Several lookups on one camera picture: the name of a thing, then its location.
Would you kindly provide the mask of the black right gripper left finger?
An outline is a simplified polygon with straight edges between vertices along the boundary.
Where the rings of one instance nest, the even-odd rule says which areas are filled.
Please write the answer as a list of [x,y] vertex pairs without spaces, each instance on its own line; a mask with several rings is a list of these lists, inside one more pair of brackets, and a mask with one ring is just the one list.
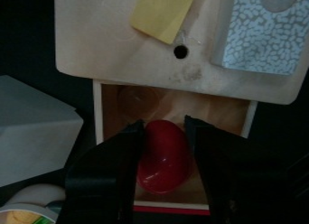
[[142,138],[138,120],[70,166],[57,224],[133,224]]

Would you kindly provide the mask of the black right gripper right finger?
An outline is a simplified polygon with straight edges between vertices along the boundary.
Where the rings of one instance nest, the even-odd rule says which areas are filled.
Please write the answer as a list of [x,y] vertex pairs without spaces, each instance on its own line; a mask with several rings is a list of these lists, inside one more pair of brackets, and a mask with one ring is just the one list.
[[297,224],[288,172],[271,149],[186,116],[213,224]]

